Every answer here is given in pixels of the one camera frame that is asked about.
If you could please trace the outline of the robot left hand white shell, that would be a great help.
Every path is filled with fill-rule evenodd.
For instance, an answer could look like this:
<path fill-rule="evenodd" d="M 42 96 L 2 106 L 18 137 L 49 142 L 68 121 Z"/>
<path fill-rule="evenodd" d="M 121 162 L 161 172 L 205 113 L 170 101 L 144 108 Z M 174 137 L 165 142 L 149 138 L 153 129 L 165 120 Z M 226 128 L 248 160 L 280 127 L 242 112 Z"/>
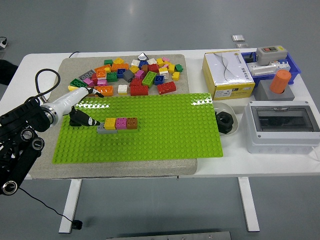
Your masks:
<path fill-rule="evenodd" d="M 56 125 L 65 115 L 69 115 L 71 122 L 76 123 L 76 126 L 99 126 L 101 124 L 99 121 L 93 119 L 81 110 L 75 109 L 75 105 L 90 94 L 97 95 L 100 98 L 104 97 L 94 88 L 79 87 L 58 98 L 54 102 L 47 103 L 46 106 L 49 108 L 49 113 L 52 115 L 51 126 Z"/>

